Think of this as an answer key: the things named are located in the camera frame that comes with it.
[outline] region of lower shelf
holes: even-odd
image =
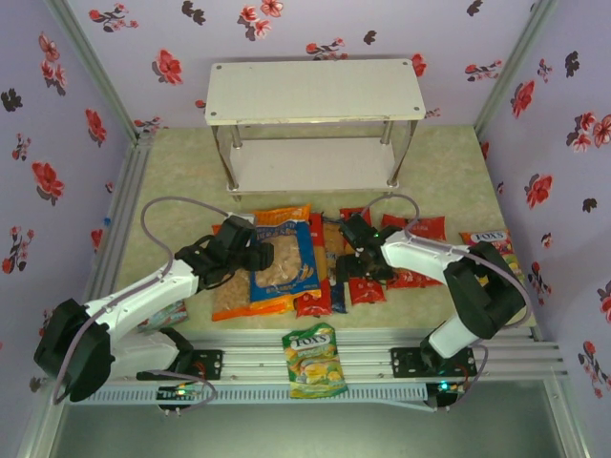
[[[230,157],[239,184],[232,194],[394,189],[392,146],[379,137],[244,140]]]

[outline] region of yellow snack bag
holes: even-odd
[[[290,397],[314,399],[348,390],[337,353],[335,329],[326,323],[283,337]]]

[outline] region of beige floor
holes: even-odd
[[[282,127],[244,129],[243,136],[335,136],[371,135],[381,132],[372,128]],[[393,133],[393,142],[401,135]],[[471,127],[419,127],[404,163],[399,192],[406,193],[420,204],[423,216],[446,217],[448,241],[459,243],[461,231],[484,231],[504,226],[495,191],[479,151]],[[143,234],[138,220],[146,202],[160,196],[186,196],[220,206],[224,210],[249,212],[312,203],[314,211],[337,216],[341,207],[367,204],[380,193],[277,194],[246,196],[236,202],[225,190],[225,178],[208,129],[169,129],[158,133],[150,155],[138,199],[118,288],[139,280],[164,263],[164,255]],[[379,224],[383,213],[408,217],[412,209],[401,199],[380,202],[372,209],[373,222]],[[197,238],[210,233],[210,225],[221,217],[185,203],[158,204],[147,217],[152,232],[176,251]],[[453,302],[445,286],[426,289],[391,290],[387,302],[348,306],[346,315],[325,317],[337,328],[363,327],[436,327],[453,313]],[[249,317],[213,323],[210,320],[214,294],[202,292],[187,300],[189,320],[178,329],[290,329],[304,328],[318,322],[294,313],[271,317]]]

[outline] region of white shelf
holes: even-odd
[[[392,147],[379,138],[244,140],[230,158],[238,195],[392,189]]]
[[[211,126],[418,120],[426,113],[409,59],[218,63]]]

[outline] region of red snack bag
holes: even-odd
[[[360,208],[340,208],[340,216],[342,219],[348,219],[355,213],[361,213],[363,207]],[[371,213],[369,209],[363,215],[363,219],[371,224]],[[354,254],[354,250],[347,242],[345,242],[346,254]],[[352,305],[356,303],[373,303],[373,302],[386,302],[386,296],[384,296],[384,289],[382,285],[377,281],[367,279],[349,279],[348,290],[350,291],[350,300]]]
[[[410,222],[409,219],[394,217],[393,215],[382,216],[382,227],[397,226],[404,228]],[[446,241],[446,218],[421,218],[410,229],[410,232],[418,237]],[[386,283],[388,289],[396,288],[424,288],[435,284],[442,284],[426,275],[413,272],[409,269],[395,269],[396,279]]]
[[[333,312],[331,307],[331,285],[327,277],[323,215],[320,213],[310,213],[308,222],[309,233],[312,236],[312,244],[314,245],[316,272],[318,274],[318,281],[321,284],[321,297],[315,298],[311,294],[305,293],[297,298],[295,300],[297,318],[307,316],[320,317],[322,315],[330,315]]]

